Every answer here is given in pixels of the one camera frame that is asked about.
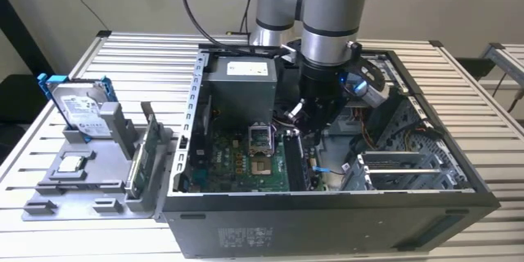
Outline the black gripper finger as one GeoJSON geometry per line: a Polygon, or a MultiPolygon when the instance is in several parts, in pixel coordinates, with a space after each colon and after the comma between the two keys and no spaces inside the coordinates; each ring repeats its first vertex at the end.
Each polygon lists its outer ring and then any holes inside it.
{"type": "Polygon", "coordinates": [[[318,105],[315,101],[302,98],[294,108],[284,112],[286,118],[304,135],[318,130],[318,105]]]}
{"type": "Polygon", "coordinates": [[[320,137],[324,129],[332,124],[344,107],[344,99],[320,99],[318,101],[318,137],[320,137]]]}

